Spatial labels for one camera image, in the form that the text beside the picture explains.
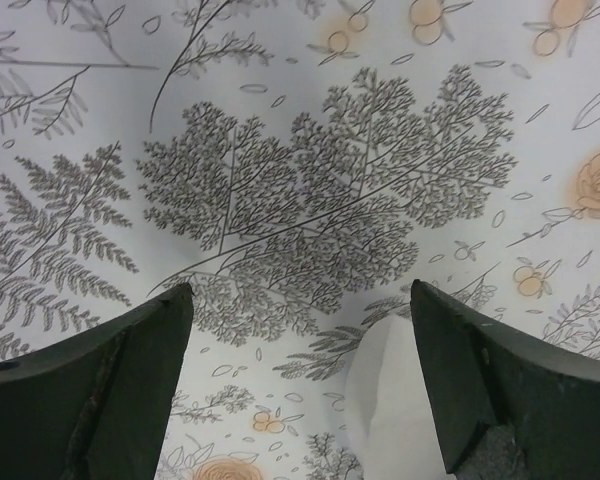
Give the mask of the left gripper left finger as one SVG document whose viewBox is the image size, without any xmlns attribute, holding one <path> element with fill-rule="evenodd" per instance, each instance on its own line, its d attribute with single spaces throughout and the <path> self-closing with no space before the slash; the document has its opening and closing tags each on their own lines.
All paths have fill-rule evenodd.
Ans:
<svg viewBox="0 0 600 480">
<path fill-rule="evenodd" d="M 183 283 L 0 362 L 0 479 L 151 479 L 193 320 Z"/>
</svg>

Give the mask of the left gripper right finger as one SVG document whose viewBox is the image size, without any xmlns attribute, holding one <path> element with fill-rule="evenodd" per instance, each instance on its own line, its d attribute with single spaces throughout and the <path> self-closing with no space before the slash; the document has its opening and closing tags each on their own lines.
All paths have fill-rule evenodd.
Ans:
<svg viewBox="0 0 600 480">
<path fill-rule="evenodd" d="M 412 323 L 437 440 L 458 479 L 600 479 L 600 361 L 495 321 L 429 283 Z"/>
</svg>

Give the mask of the single white paper filter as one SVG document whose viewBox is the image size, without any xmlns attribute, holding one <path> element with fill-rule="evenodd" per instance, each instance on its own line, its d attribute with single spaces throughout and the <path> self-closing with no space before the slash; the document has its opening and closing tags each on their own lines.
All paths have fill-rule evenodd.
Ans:
<svg viewBox="0 0 600 480">
<path fill-rule="evenodd" d="M 364 334 L 346 379 L 345 420 L 368 480 L 449 479 L 413 325 L 391 315 Z"/>
</svg>

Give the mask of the floral table mat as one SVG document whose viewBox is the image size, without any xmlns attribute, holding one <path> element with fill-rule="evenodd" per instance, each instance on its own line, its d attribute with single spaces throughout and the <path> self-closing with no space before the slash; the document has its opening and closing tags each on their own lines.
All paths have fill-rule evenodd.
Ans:
<svg viewBox="0 0 600 480">
<path fill-rule="evenodd" d="M 431 478 L 347 438 L 417 279 L 600 360 L 600 1 L 0 1 L 0 361 L 189 284 L 157 478 Z"/>
</svg>

